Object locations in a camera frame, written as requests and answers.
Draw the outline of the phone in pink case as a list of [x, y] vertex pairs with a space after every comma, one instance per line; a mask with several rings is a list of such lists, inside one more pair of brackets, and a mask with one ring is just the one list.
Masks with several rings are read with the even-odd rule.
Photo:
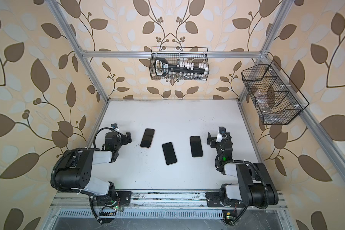
[[145, 129], [141, 143], [140, 143], [140, 146], [142, 148], [150, 148], [151, 147], [154, 133], [155, 133], [154, 129], [151, 129], [151, 128]]

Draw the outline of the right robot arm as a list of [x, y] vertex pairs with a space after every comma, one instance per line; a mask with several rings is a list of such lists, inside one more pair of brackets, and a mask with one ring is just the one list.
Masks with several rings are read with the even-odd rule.
[[223, 175], [237, 179], [235, 184], [223, 184], [218, 192], [205, 193], [208, 207], [243, 205], [266, 209], [279, 202], [278, 192], [263, 163], [235, 160], [229, 132], [222, 128], [216, 137], [208, 134], [207, 144], [217, 151], [215, 167]]

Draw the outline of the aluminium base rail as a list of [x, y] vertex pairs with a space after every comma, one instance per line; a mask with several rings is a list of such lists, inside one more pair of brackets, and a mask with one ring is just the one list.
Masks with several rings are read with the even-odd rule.
[[[118, 190], [120, 201], [117, 202], [130, 209], [234, 209], [244, 204], [236, 201], [231, 206], [224, 206], [218, 198], [208, 198], [206, 193], [217, 190], [131, 190], [130, 195], [122, 195]], [[89, 198], [84, 194], [58, 192], [51, 208], [88, 208]]]

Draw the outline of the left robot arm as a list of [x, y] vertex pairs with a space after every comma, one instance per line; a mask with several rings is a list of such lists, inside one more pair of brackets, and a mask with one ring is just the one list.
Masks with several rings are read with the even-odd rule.
[[92, 174], [93, 166], [114, 163], [123, 145], [132, 142], [130, 132], [121, 134], [112, 129], [105, 135], [99, 148], [76, 148], [67, 150], [54, 165], [50, 184], [59, 192], [87, 195], [90, 205], [118, 208], [129, 205], [131, 191], [116, 191], [112, 182], [101, 180]]

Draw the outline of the purple phone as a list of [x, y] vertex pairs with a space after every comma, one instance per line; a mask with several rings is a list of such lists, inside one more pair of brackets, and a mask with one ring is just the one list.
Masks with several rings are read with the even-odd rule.
[[203, 157], [203, 149], [200, 136], [190, 137], [191, 155], [193, 158]]

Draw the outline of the black tool in basket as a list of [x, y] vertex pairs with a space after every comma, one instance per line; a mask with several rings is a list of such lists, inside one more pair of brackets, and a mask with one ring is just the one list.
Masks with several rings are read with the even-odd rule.
[[194, 58], [152, 58], [149, 66], [151, 77], [164, 78], [207, 78], [209, 65], [205, 59]]

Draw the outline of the phone in white case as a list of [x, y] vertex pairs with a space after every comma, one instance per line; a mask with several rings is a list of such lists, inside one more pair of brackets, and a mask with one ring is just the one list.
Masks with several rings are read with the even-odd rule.
[[171, 165], [177, 163], [177, 158], [173, 148], [173, 144], [171, 142], [165, 143], [162, 145], [162, 148], [166, 164]]

